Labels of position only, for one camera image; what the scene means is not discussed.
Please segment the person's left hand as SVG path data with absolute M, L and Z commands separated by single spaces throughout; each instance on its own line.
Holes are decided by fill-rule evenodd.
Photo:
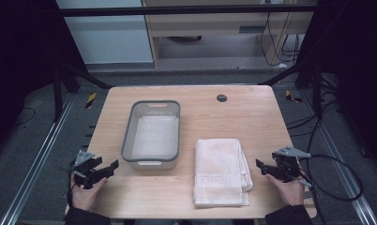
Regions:
M 92 188 L 84 189 L 77 186 L 75 177 L 70 177 L 70 193 L 72 206 L 84 211 L 91 211 L 96 203 L 96 198 L 101 189 L 107 184 L 108 179 L 102 178 L 99 182 L 95 183 Z

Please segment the yellow black floor tape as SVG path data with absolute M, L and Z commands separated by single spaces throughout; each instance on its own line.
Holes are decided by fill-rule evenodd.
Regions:
M 91 93 L 91 94 L 89 95 L 88 100 L 86 101 L 86 104 L 85 104 L 85 108 L 86 108 L 86 109 L 91 108 L 91 106 L 92 106 L 92 104 L 93 104 L 93 102 L 94 102 L 96 96 L 97 96 L 97 93 Z
M 300 97 L 293 97 L 290 90 L 285 90 L 285 97 L 286 97 L 286 99 L 288 99 L 290 101 L 293 101 L 293 102 L 296 102 L 296 103 L 303 102 L 302 98 L 300 98 Z

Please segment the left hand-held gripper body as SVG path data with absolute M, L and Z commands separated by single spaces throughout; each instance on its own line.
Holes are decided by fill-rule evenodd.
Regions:
M 101 180 L 97 177 L 98 170 L 90 166 L 91 158 L 96 158 L 94 153 L 80 150 L 72 165 L 76 184 L 85 189 L 92 188 Z

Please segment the white basin with grey rim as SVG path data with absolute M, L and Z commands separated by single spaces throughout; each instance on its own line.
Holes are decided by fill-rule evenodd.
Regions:
M 175 100 L 140 100 L 130 110 L 121 149 L 135 170 L 170 170 L 178 161 L 180 104 Z

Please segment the white cabinet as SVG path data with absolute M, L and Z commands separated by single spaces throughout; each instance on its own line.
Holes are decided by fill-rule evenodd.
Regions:
M 135 8 L 141 0 L 56 0 L 60 9 Z M 152 63 L 144 16 L 66 17 L 87 65 Z

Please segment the black curtain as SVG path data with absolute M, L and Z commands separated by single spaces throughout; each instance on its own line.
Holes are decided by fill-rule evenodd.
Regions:
M 56 0 L 0 0 L 0 144 L 25 97 L 53 82 L 54 56 L 86 70 L 65 20 L 40 13 L 58 9 Z
M 322 35 L 322 72 L 338 77 L 339 97 L 377 160 L 377 0 L 318 0 L 299 61 Z

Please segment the wooden table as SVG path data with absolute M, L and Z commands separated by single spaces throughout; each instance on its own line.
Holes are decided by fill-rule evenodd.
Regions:
M 134 170 L 121 157 L 130 109 L 147 99 L 172 99 L 181 106 L 180 153 L 171 170 Z M 195 144 L 209 138 L 241 142 L 254 184 L 249 205 L 194 205 Z M 104 163 L 118 161 L 119 166 L 100 191 L 93 210 L 123 219 L 263 218 L 280 209 L 283 202 L 255 162 L 271 164 L 272 152 L 290 142 L 274 92 L 267 85 L 114 87 L 105 99 L 88 149 Z

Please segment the person's right hand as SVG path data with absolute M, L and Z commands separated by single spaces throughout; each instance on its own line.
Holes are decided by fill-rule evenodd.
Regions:
M 298 180 L 283 183 L 270 174 L 265 177 L 277 188 L 280 197 L 286 204 L 295 206 L 304 203 L 305 188 Z

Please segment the metal floor rail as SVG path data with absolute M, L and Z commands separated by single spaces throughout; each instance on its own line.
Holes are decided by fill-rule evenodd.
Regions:
M 53 145 L 68 117 L 69 111 L 71 109 L 71 104 L 73 103 L 75 94 L 67 94 L 66 100 L 62 106 L 62 112 L 59 118 L 52 123 L 52 126 L 47 133 L 45 140 L 40 146 L 38 153 L 31 164 L 31 167 L 23 179 L 23 182 L 18 189 L 17 194 L 13 198 L 13 201 L 9 205 L 7 211 L 2 216 L 0 220 L 0 225 L 15 225 L 23 207 L 25 206 L 31 191 L 38 180 L 38 176 L 42 171 L 43 166 L 48 158 L 48 155 L 53 149 Z
M 321 158 L 329 158 L 335 168 L 337 176 L 344 188 L 346 197 L 333 196 L 328 193 L 328 196 L 340 202 L 350 203 L 359 217 L 362 225 L 377 225 L 377 217 L 374 215 L 366 197 L 364 196 L 364 186 L 354 169 L 350 167 L 343 159 L 332 137 L 323 124 L 323 120 L 319 119 L 312 109 L 312 101 L 308 91 L 299 91 L 304 104 L 308 108 L 312 116 L 316 118 L 315 125 L 310 133 L 309 143 L 306 148 L 310 152 L 313 142 L 313 137 L 316 133 L 319 134 L 321 142 L 324 145 L 325 154 Z

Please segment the light wooden desk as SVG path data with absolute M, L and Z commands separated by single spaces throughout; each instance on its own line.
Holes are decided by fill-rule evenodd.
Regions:
M 318 0 L 141 0 L 145 7 L 290 5 L 316 4 Z M 147 15 L 149 36 L 195 37 L 255 34 L 261 43 L 266 62 L 282 59 L 283 40 L 289 35 L 304 35 L 311 12 L 264 12 L 222 14 Z

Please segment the black horizontal frame bar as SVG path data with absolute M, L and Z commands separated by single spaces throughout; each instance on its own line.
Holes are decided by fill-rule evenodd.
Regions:
M 310 12 L 317 4 L 290 5 L 229 5 L 229 6 L 177 6 L 177 7 L 108 7 L 58 9 L 63 17 L 87 16 L 136 16 L 136 15 L 178 15 L 217 13 L 264 13 L 264 12 Z

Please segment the black slanted frame stand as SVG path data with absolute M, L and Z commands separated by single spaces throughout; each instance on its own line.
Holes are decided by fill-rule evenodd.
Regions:
M 54 122 L 57 122 L 63 112 L 63 101 L 62 101 L 62 85 L 64 85 L 69 93 L 78 93 L 80 90 L 80 85 L 78 84 L 75 77 L 85 79 L 86 81 L 96 85 L 101 89 L 111 89 L 112 86 L 97 78 L 91 76 L 88 72 L 82 69 L 76 68 L 69 64 L 59 64 L 54 67 L 53 70 L 53 99 L 54 99 Z
M 312 109 L 316 116 L 321 119 L 322 116 L 322 106 L 321 106 L 321 67 L 320 63 L 316 59 L 305 59 L 294 66 L 283 70 L 277 76 L 265 81 L 260 82 L 260 85 L 272 86 L 280 80 L 285 79 L 291 74 L 297 73 L 294 85 L 296 88 L 304 88 L 309 83 L 312 84 Z

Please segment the folded white towel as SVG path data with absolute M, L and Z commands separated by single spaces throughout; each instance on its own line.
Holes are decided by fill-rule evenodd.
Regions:
M 237 139 L 200 139 L 195 147 L 193 199 L 197 207 L 249 205 L 249 165 Z

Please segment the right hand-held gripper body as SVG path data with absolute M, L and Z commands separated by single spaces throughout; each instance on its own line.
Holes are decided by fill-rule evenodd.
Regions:
M 277 168 L 272 175 L 283 182 L 291 182 L 300 176 L 300 166 L 298 160 L 300 158 L 310 158 L 311 154 L 303 152 L 292 146 L 285 146 L 274 153 L 281 155 L 280 160 L 275 160 Z

